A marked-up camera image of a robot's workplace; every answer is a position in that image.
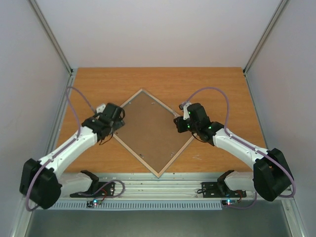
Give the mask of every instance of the black joint housing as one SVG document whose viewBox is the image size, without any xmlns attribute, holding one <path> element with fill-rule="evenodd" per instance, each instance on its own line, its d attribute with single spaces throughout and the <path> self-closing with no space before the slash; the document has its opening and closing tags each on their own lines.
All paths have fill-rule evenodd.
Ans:
<svg viewBox="0 0 316 237">
<path fill-rule="evenodd" d="M 39 161 L 29 159 L 24 163 L 20 193 L 26 195 L 34 175 L 37 173 L 41 164 Z M 50 208 L 61 194 L 61 185 L 58 183 L 53 169 L 44 168 L 39 174 L 33 185 L 30 199 L 43 209 Z"/>
<path fill-rule="evenodd" d="M 293 178 L 285 157 L 280 150 L 274 148 L 268 151 L 268 156 L 283 166 Z M 262 159 L 257 159 L 253 165 L 253 184 L 262 198 L 267 201 L 273 201 L 291 185 L 291 181 L 279 167 L 263 157 Z"/>
<path fill-rule="evenodd" d="M 108 103 L 103 112 L 87 118 L 81 125 L 92 129 L 92 132 L 97 134 L 97 139 L 100 141 L 125 125 L 123 121 L 124 116 L 125 111 L 123 108 Z"/>
<path fill-rule="evenodd" d="M 179 133 L 188 131 L 188 123 L 183 120 L 183 116 L 175 118 L 173 122 L 176 124 Z"/>
<path fill-rule="evenodd" d="M 202 129 L 210 125 L 211 121 L 207 116 L 204 107 L 200 103 L 191 104 L 188 106 L 190 119 L 194 123 L 196 129 Z"/>
</svg>

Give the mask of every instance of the metal frame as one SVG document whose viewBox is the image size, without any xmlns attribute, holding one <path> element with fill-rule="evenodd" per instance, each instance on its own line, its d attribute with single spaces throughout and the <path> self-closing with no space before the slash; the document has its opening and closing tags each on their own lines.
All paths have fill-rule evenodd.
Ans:
<svg viewBox="0 0 316 237">
<path fill-rule="evenodd" d="M 51 28 L 49 27 L 49 25 L 48 25 L 48 23 L 47 23 L 47 21 L 46 21 L 44 15 L 43 15 L 43 13 L 41 12 L 40 7 L 39 7 L 37 1 L 36 1 L 36 0 L 28 0 L 28 2 L 30 3 L 32 9 L 34 10 L 35 15 L 38 17 L 40 23 L 42 24 L 43 29 L 45 30 L 45 32 L 46 32 L 48 38 L 50 39 L 50 41 L 52 42 L 54 48 L 56 49 L 56 51 L 57 51 L 57 53 L 58 53 L 60 59 L 63 61 L 63 63 L 64 63 L 64 65 L 65 65 L 65 67 L 66 67 L 66 69 L 67 69 L 69 75 L 71 75 L 71 73 L 72 73 L 72 68 L 70 67 L 69 62 L 68 62 L 68 60 L 66 59 L 66 57 L 65 57 L 65 55 L 64 55 L 64 53 L 63 53 L 63 50 L 61 49 L 59 43 L 57 42 L 57 40 L 56 40 L 56 38 L 55 38 L 55 36 L 54 36 L 54 34 L 53 34 Z"/>
<path fill-rule="evenodd" d="M 253 95 L 252 95 L 252 92 L 251 92 L 251 86 L 250 86 L 250 83 L 249 83 L 249 80 L 248 80 L 248 74 L 245 73 L 244 76 L 245 76 L 245 80 L 246 80 L 246 83 L 247 83 L 248 91 L 249 91 L 249 94 L 250 94 L 250 97 L 251 97 L 251 101 L 252 101 L 253 107 L 254 107 L 255 112 L 256 112 L 256 117 L 257 117 L 257 120 L 259 122 L 259 127 L 260 127 L 260 130 L 261 130 L 261 134 L 262 134 L 263 140 L 264 140 L 266 148 L 267 148 L 268 147 L 267 140 L 266 140 L 266 137 L 265 137 L 263 129 L 262 129 L 262 123 L 261 123 L 260 118 L 259 118 L 259 114 L 258 114 L 258 110 L 257 110 L 256 104 L 255 104 L 255 101 L 253 99 Z"/>
<path fill-rule="evenodd" d="M 267 38 L 269 37 L 271 31 L 273 30 L 274 26 L 276 25 L 276 22 L 278 21 L 278 19 L 280 18 L 280 16 L 282 15 L 282 13 L 284 12 L 287 4 L 290 2 L 290 0 L 281 0 L 281 2 L 279 3 L 279 5 L 276 8 L 276 11 L 274 12 L 270 22 L 268 23 L 267 27 L 265 28 L 265 31 L 263 32 L 255 50 L 253 51 L 248 63 L 246 64 L 245 68 L 244 68 L 244 73 L 248 73 L 250 67 L 252 66 L 254 60 L 256 59 L 256 57 L 258 56 L 260 50 L 262 49 L 264 43 L 266 42 Z"/>
<path fill-rule="evenodd" d="M 69 77 L 67 85 L 73 85 L 76 77 L 76 70 Z M 58 113 L 55 118 L 55 123 L 51 132 L 51 138 L 47 144 L 46 151 L 51 152 L 57 143 L 57 139 L 61 130 L 63 119 L 66 113 L 67 100 L 62 99 Z M 120 179 L 126 185 L 124 195 L 118 198 L 120 203 L 130 203 L 131 201 L 170 201 L 185 203 L 201 203 L 205 200 L 202 194 L 197 194 L 196 190 L 201 188 L 201 182 L 214 182 L 222 173 L 164 173 L 160 178 L 157 178 L 152 173 L 97 173 L 101 181 L 108 181 L 112 179 Z M 117 192 L 120 192 L 120 186 L 117 185 Z M 290 190 L 285 191 L 283 194 L 289 194 Z M 253 192 L 247 192 L 247 197 L 244 200 L 252 200 L 254 198 Z M 303 222 L 300 218 L 298 209 L 293 198 L 282 199 L 285 215 L 290 226 L 293 236 L 305 237 L 305 230 Z M 211 201 L 220 201 L 222 198 L 212 198 Z M 31 221 L 32 214 L 25 209 L 24 199 L 19 204 L 17 218 L 14 223 L 12 237 L 24 237 L 29 222 Z M 73 202 L 78 203 L 82 198 L 63 198 L 60 202 Z"/>
</svg>

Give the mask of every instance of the white wall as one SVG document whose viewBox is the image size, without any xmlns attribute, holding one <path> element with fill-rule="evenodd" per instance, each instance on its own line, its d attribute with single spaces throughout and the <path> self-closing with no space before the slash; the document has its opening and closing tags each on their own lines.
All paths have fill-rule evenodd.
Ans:
<svg viewBox="0 0 316 237">
<path fill-rule="evenodd" d="M 291 0 L 248 74 L 268 146 L 285 154 L 311 237 L 316 233 L 315 13 L 316 1 Z"/>
<path fill-rule="evenodd" d="M 44 154 L 68 75 L 26 0 L 0 1 L 0 235 L 21 199 L 22 167 Z"/>
<path fill-rule="evenodd" d="M 244 67 L 280 0 L 38 0 L 73 68 Z"/>
</svg>

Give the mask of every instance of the white vent grille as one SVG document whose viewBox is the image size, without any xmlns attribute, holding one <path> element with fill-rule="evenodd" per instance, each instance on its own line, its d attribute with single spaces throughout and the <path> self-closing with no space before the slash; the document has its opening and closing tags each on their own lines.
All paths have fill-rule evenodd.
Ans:
<svg viewBox="0 0 316 237">
<path fill-rule="evenodd" d="M 104 211 L 128 211 L 128 210 L 221 210 L 220 201 L 120 201 L 106 200 L 101 205 L 89 207 L 87 201 L 61 200 L 57 201 L 50 210 L 104 210 Z"/>
</svg>

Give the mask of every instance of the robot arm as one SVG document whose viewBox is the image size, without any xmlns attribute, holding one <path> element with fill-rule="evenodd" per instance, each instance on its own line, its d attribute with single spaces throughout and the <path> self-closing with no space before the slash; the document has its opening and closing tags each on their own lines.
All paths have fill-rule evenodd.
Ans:
<svg viewBox="0 0 316 237">
<path fill-rule="evenodd" d="M 76 192 L 93 191 L 98 178 L 88 171 L 72 176 L 62 176 L 65 169 L 85 150 L 113 135 L 124 126 L 124 110 L 114 104 L 102 104 L 95 115 L 86 119 L 65 143 L 38 161 L 29 159 L 22 171 L 20 193 L 27 194 L 31 181 L 38 170 L 49 162 L 31 187 L 30 199 L 43 209 L 50 208 L 60 196 Z"/>
<path fill-rule="evenodd" d="M 256 191 L 265 200 L 273 201 L 289 187 L 291 182 L 284 172 L 263 156 L 268 155 L 292 176 L 281 151 L 257 147 L 228 129 L 225 131 L 221 123 L 210 121 L 204 107 L 199 103 L 187 102 L 180 105 L 180 109 L 184 115 L 174 119 L 178 132 L 189 131 L 196 134 L 202 142 L 228 151 L 253 170 L 250 173 L 230 170 L 222 175 L 218 186 L 223 195 L 230 190 Z"/>
</svg>

